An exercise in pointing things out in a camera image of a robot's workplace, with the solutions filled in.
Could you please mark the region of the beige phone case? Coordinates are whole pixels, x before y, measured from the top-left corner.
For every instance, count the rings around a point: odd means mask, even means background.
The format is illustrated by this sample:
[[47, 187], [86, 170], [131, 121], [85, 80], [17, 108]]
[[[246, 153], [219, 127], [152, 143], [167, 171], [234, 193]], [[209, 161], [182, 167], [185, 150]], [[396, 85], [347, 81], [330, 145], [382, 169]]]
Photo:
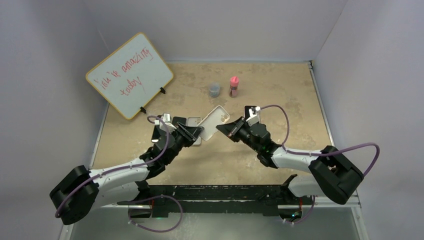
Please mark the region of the beige phone case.
[[216, 106], [197, 125], [198, 127], [203, 127], [200, 138], [203, 141], [208, 141], [218, 131], [216, 126], [226, 124], [230, 118], [230, 114], [221, 105]]

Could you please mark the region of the phone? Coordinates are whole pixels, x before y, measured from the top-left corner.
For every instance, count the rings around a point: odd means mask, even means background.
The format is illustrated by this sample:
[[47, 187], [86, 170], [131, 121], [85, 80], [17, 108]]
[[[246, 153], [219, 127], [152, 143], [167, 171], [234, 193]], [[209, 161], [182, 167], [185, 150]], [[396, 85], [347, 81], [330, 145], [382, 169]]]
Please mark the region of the phone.
[[244, 118], [249, 126], [260, 123], [261, 107], [256, 105], [244, 106]]
[[159, 138], [161, 137], [162, 130], [160, 129], [160, 121], [155, 119], [154, 120], [154, 128], [151, 136], [151, 142], [157, 143], [159, 141]]
[[176, 127], [178, 124], [186, 125], [187, 124], [187, 118], [186, 117], [180, 117], [180, 116], [174, 116], [172, 118], [171, 123]]

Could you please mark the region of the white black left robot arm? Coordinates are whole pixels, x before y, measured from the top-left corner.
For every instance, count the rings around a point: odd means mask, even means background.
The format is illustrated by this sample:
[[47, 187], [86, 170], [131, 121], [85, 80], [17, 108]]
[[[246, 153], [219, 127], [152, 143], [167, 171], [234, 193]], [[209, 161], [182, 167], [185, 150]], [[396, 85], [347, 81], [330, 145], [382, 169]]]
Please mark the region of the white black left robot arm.
[[183, 148], [192, 146], [204, 131], [202, 126], [172, 124], [156, 118], [164, 131], [158, 141], [145, 153], [129, 162], [103, 169], [74, 167], [50, 192], [56, 212], [54, 216], [64, 225], [71, 225], [84, 218], [94, 207], [109, 205], [108, 192], [118, 190], [117, 202], [134, 201], [138, 205], [149, 199], [147, 188], [132, 183], [152, 179], [165, 171]]

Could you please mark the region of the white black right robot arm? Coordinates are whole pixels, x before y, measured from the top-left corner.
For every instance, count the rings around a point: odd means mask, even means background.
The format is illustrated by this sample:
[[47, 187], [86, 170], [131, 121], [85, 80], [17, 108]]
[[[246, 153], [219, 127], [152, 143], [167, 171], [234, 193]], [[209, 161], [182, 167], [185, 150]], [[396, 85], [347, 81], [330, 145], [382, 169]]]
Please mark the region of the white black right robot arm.
[[300, 197], [326, 196], [344, 205], [364, 179], [364, 174], [336, 147], [323, 150], [297, 150], [285, 148], [271, 139], [263, 123], [249, 125], [240, 117], [216, 129], [233, 142], [243, 142], [256, 152], [257, 159], [266, 167], [293, 169], [310, 173], [305, 178], [295, 177], [281, 189], [280, 196], [288, 204]]

